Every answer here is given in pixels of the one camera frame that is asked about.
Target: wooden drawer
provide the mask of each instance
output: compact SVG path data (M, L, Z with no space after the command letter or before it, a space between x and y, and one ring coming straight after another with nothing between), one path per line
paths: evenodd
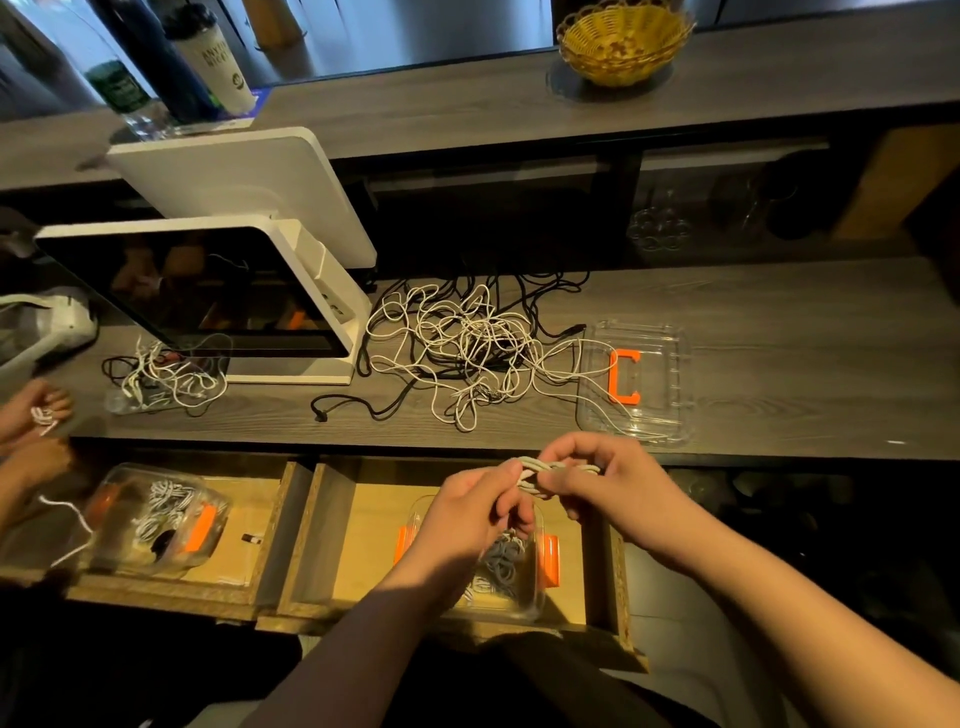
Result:
M311 469L283 455L177 449L125 449L106 441L78 447L76 473L49 483L49 499L83 507L110 467L121 462L201 475L232 507L209 560L178 577L86 570L84 555L48 574L49 565L85 540L67 508L34 499L0 543L0 578L34 583L59 579L66 596L83 601L253 620L279 601L311 482ZM261 536L261 544L242 540Z
M260 629L322 634L393 564L398 530L418 498L477 461L343 458L317 466L279 604ZM572 522L557 500L539 504L560 541L561 584L547 591L533 624L444 619L440 628L475 641L531 630L554 632L604 666L636 670L630 640L623 541L596 518Z

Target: clear plastic box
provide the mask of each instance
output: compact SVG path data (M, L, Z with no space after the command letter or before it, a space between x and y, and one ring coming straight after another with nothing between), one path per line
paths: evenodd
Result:
M406 551L416 538L433 498L433 496L424 496L417 500L410 509L401 553ZM472 601L465 596L461 596L453 609L447 612L449 617L526 623L537 620L543 611L546 593L538 569L538 544L544 540L543 514L536 505L534 506L534 518L536 522L534 532L527 539L522 560L516 563L516 577L511 585L515 596L474 592ZM491 577L487 567L482 563L477 565L474 576L481 576L485 579Z
M638 326L601 321L584 334L577 394L577 425L594 432L636 437L673 446L692 433L693 388L690 350L684 333L672 326ZM615 375L611 350L619 351ZM613 400L616 393L622 402Z
M84 567L152 575L199 566L219 543L229 508L229 498L195 475L118 465L84 511L94 531Z

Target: black tumbler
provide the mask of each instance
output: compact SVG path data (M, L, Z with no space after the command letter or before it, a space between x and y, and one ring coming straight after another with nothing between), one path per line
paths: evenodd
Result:
M220 113L197 74L166 39L145 0L89 0L120 47L183 124L211 121Z

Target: wicker basket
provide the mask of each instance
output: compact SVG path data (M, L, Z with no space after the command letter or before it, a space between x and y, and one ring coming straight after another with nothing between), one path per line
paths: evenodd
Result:
M671 62L693 31L693 19L658 0L609 0L568 15L557 27L560 55L598 85L625 86Z

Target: wooden counter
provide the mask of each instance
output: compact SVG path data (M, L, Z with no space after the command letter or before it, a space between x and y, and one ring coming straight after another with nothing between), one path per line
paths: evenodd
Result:
M960 102L958 27L941 2L700 33L661 87L615 103L589 101L555 51L287 85L253 128L308 127L343 159L929 109ZM120 128L107 109L0 125L0 190L117 179L102 155Z
M603 319L684 329L693 350L694 434L672 452L960 457L960 310L922 258L597 273L580 294L548 294L540 310L553 330ZM100 363L129 353L137 331L104 327L91 349L52 374L78 404L64 431L297 449L520 452L576 428L572 402L536 393L481 409L469 434L431 416L430 391L412 392L386 423L373 423L358 404L314 422L308 403L321 392L385 405L402 387L386 375L356 377L349 388L230 385L201 417L110 416Z

